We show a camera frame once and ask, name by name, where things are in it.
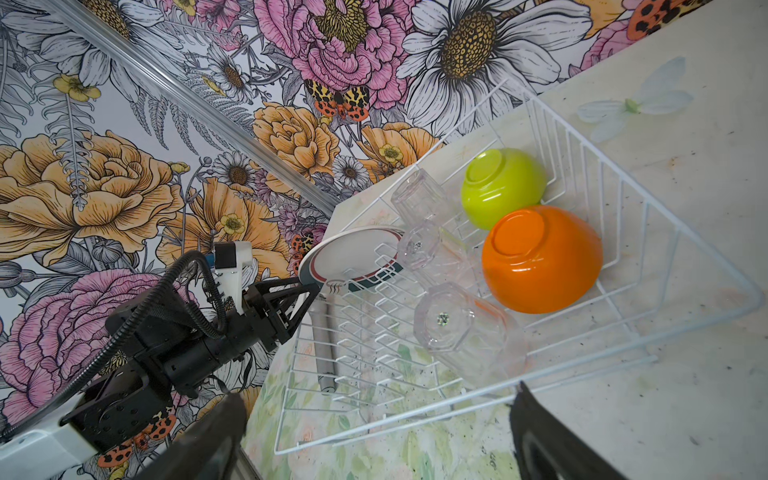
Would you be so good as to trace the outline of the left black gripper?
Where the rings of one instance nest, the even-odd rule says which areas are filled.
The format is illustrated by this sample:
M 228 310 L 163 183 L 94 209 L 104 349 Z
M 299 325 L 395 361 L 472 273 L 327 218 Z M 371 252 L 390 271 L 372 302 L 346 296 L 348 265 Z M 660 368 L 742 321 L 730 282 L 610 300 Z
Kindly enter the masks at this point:
M 299 329 L 320 286 L 298 277 L 254 282 L 244 292 L 244 313 L 226 313 L 219 334 L 197 329 L 182 297 L 171 292 L 121 347 L 125 364 L 88 387 L 60 423 L 73 427 L 96 450 L 111 450 L 154 429 L 172 428 L 174 395 L 197 397 L 204 380 L 255 345 L 271 351 Z

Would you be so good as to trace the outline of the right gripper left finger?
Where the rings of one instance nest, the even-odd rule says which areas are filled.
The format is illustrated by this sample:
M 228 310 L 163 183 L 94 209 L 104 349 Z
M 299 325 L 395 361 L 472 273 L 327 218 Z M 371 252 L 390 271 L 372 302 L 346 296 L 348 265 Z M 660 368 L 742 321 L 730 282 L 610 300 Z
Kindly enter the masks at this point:
M 231 479 L 246 422 L 244 400 L 227 394 L 135 478 Z

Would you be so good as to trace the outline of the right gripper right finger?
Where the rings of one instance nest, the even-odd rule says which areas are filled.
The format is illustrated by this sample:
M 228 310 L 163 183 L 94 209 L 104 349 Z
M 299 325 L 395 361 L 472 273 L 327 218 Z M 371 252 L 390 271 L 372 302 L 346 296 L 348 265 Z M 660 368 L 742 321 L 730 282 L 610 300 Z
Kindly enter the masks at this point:
M 622 479 L 624 475 L 570 431 L 521 382 L 510 407 L 522 479 Z

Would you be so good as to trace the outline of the pink wooden plate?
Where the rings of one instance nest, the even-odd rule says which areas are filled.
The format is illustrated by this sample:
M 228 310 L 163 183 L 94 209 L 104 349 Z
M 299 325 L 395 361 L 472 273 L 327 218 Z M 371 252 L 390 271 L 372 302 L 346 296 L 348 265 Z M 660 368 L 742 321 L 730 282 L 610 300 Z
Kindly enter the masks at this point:
M 301 260 L 298 278 L 303 284 L 371 289 L 396 276 L 398 246 L 405 232 L 392 226 L 364 226 L 324 239 Z

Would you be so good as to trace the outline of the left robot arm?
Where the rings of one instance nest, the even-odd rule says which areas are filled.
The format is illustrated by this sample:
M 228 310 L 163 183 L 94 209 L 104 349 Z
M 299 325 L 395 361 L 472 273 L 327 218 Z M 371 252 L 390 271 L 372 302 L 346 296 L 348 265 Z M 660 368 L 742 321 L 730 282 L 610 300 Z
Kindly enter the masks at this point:
M 27 479 L 47 479 L 90 458 L 111 469 L 156 446 L 177 425 L 175 395 L 194 399 L 204 381 L 255 345 L 273 350 L 298 330 L 319 294 L 295 278 L 251 285 L 241 307 L 209 321 L 175 289 L 141 294 L 107 320 L 110 335 L 126 324 L 124 364 L 1 448 L 1 467 Z

